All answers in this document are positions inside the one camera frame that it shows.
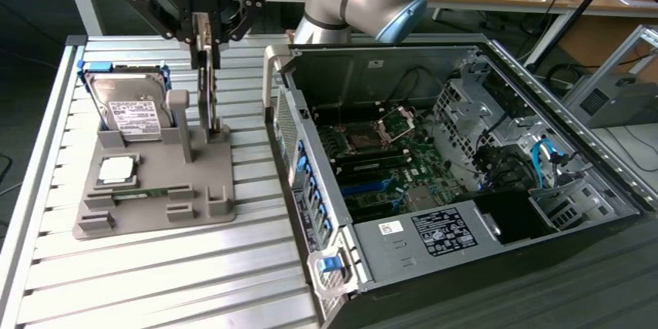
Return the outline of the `green graphics card black fan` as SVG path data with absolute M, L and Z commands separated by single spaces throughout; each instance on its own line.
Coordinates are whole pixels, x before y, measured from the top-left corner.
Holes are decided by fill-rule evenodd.
M 218 133 L 216 115 L 216 74 L 219 66 L 218 44 L 212 34 L 212 23 L 207 13 L 194 14 L 196 33 L 198 91 L 199 91 L 199 122 L 204 131 L 206 142 L 210 143 Z

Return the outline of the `CPU socket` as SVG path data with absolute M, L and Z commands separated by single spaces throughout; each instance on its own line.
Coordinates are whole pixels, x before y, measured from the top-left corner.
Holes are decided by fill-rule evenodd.
M 384 150 L 387 148 L 387 142 L 382 139 L 374 124 L 370 122 L 346 125 L 343 135 L 348 148 L 355 153 Z

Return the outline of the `metal socket cover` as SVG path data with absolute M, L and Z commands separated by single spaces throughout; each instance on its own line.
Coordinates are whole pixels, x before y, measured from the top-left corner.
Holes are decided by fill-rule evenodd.
M 394 143 L 414 128 L 414 114 L 403 106 L 398 106 L 376 121 L 378 133 L 386 143 Z

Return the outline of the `silver CPU chip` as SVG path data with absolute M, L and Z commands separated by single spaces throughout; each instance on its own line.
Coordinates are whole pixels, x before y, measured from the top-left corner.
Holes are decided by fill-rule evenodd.
M 132 178 L 135 159 L 130 156 L 104 158 L 100 162 L 99 185 L 127 183 Z

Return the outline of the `grey parts rack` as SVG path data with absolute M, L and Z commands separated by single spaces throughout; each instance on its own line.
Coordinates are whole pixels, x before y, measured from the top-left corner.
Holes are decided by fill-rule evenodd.
M 170 91 L 166 104 L 176 125 L 162 130 L 160 140 L 120 143 L 119 132 L 96 134 L 72 226 L 78 240 L 228 223 L 236 218 L 231 129 L 223 126 L 207 143 L 203 129 L 187 122 L 190 93 Z M 135 159 L 132 178 L 127 183 L 99 185 L 100 162 L 118 156 Z M 168 195 L 131 200 L 111 196 L 118 190 L 154 188 L 168 188 Z

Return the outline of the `green RAM stick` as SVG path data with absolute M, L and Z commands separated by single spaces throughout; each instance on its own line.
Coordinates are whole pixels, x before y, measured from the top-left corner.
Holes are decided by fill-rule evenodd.
M 131 200 L 143 198 L 155 198 L 168 195 L 168 188 L 118 190 L 112 192 L 114 200 Z

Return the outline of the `green motherboard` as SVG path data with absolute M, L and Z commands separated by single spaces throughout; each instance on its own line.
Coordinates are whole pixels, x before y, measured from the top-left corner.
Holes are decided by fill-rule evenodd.
M 343 135 L 346 125 L 370 122 L 376 129 L 376 121 L 397 107 L 390 110 L 382 106 L 355 109 L 346 116 L 338 110 L 315 115 L 320 143 L 338 187 L 391 179 L 389 188 L 380 193 L 343 196 L 354 223 L 415 212 L 407 199 L 407 192 L 415 186 L 429 186 L 439 206 L 449 204 L 466 191 L 441 156 L 415 108 L 403 107 L 414 114 L 415 128 L 394 143 L 387 143 L 384 150 L 364 153 L 355 153 L 348 148 Z

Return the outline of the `grey chipset heatsink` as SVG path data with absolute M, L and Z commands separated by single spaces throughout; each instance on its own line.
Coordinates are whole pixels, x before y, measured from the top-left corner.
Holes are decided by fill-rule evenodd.
M 413 211 L 429 210 L 439 207 L 439 203 L 429 186 L 422 185 L 410 188 L 407 192 L 407 199 L 410 209 Z

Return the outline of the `black stand pole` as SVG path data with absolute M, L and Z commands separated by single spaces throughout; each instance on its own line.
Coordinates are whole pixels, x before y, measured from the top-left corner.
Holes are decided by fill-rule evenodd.
M 562 37 L 575 24 L 578 18 L 582 16 L 591 3 L 593 0 L 583 0 L 578 8 L 562 15 L 549 27 L 549 34 L 541 38 L 539 44 L 526 60 L 525 67 L 530 72 L 537 71 L 554 47 L 558 45 Z

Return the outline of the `blue case latch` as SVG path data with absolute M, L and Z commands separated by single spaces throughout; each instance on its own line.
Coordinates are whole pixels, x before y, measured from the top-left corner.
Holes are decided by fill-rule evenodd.
M 322 257 L 315 266 L 322 274 L 340 271 L 343 269 L 342 258 L 339 256 Z

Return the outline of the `grey power supply unit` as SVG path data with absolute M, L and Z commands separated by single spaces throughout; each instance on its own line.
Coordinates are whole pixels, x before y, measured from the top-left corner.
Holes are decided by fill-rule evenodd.
M 503 250 L 471 200 L 359 223 L 355 233 L 378 285 L 422 277 Z

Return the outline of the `grey computer tower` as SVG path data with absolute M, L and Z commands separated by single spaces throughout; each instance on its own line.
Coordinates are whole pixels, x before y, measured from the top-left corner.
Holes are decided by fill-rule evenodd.
M 594 82 L 586 75 L 565 96 L 565 105 L 590 129 L 658 123 L 658 84 L 631 73 L 613 73 Z

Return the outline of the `black open PC case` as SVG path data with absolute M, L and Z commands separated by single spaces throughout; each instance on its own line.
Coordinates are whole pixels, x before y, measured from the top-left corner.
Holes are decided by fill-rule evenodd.
M 503 244 L 490 257 L 387 285 L 372 281 L 315 115 L 415 108 L 438 133 L 438 96 L 483 55 L 526 103 L 517 144 L 461 161 L 441 153 Z M 658 123 L 590 129 L 498 42 L 455 35 L 405 44 L 274 45 L 264 52 L 267 132 L 322 329 L 658 329 Z M 530 198 L 585 180 L 617 217 L 559 230 Z M 322 274 L 322 257 L 343 269 Z

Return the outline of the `aluminium profile frame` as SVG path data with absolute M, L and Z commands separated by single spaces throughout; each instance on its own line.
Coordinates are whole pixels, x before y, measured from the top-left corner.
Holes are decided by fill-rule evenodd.
M 598 77 L 629 73 L 658 85 L 658 25 L 639 25 L 595 72 Z

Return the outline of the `metal disk bay bracket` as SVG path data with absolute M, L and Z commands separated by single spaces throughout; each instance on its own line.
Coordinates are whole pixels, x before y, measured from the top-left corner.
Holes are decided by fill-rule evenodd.
M 530 198 L 559 230 L 617 217 L 617 212 L 603 195 L 585 180 L 574 180 L 550 189 L 534 189 Z

